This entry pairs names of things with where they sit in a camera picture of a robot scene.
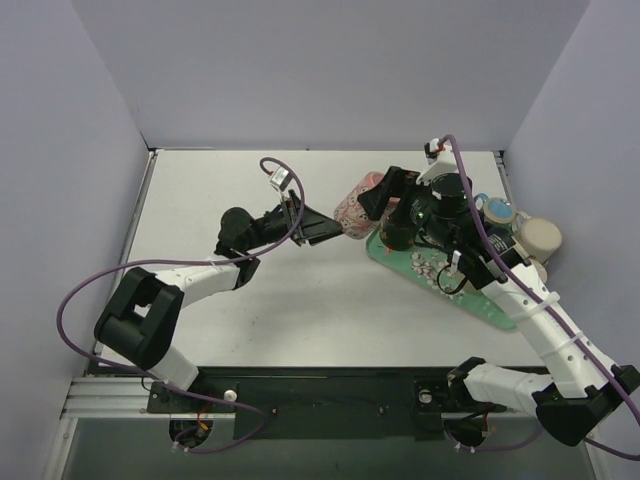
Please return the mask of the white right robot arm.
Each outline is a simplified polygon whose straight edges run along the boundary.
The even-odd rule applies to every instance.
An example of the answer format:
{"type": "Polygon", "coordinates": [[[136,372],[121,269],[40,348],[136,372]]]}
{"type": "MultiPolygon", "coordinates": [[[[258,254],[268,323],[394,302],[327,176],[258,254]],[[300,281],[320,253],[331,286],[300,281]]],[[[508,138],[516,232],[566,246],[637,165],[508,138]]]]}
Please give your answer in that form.
{"type": "Polygon", "coordinates": [[[444,253],[448,267],[515,323],[546,368],[526,373],[471,357],[448,374],[449,402],[527,413],[556,440],[575,446],[629,401],[639,372],[614,362],[577,329],[510,230],[485,220],[469,197],[471,185],[456,173],[421,182],[417,172],[392,167],[359,191],[356,202],[380,222],[381,241],[390,249],[407,250],[420,238],[444,253]]]}

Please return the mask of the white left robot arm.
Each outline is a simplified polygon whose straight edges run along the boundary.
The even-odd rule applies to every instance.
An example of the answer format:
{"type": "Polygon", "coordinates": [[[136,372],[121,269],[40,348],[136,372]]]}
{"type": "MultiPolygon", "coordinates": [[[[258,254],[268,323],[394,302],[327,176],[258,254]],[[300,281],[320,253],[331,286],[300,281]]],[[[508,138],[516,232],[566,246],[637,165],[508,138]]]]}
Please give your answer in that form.
{"type": "Polygon", "coordinates": [[[96,339],[135,367],[171,385],[181,410],[200,408],[206,397],[198,367],[172,346],[179,315],[214,294],[242,288],[260,260],[250,250],[292,240],[313,246],[342,234],[340,222],[305,205],[294,191],[260,218],[233,207],[220,220],[215,257],[203,266],[157,273],[136,267],[121,279],[94,329],[96,339]]]}

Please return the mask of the black mug with red interior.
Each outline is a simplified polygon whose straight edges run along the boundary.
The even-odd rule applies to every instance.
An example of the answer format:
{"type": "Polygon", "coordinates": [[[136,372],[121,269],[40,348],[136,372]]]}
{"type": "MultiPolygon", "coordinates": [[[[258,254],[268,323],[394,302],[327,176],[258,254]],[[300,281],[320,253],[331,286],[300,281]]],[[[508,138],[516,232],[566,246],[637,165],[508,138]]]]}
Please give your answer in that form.
{"type": "Polygon", "coordinates": [[[414,246],[415,226],[394,214],[386,215],[380,223],[379,237],[385,247],[393,251],[406,251],[414,246]]]}

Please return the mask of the pink patterned mug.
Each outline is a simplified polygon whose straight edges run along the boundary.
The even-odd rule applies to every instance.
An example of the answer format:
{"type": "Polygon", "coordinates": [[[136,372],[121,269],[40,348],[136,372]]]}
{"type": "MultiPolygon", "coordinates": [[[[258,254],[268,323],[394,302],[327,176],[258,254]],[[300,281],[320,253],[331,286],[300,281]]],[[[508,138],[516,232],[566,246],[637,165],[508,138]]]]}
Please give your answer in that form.
{"type": "Polygon", "coordinates": [[[333,218],[341,225],[347,237],[362,240],[377,226],[378,222],[369,219],[358,197],[376,187],[383,177],[382,172],[367,173],[334,209],[333,218]]]}

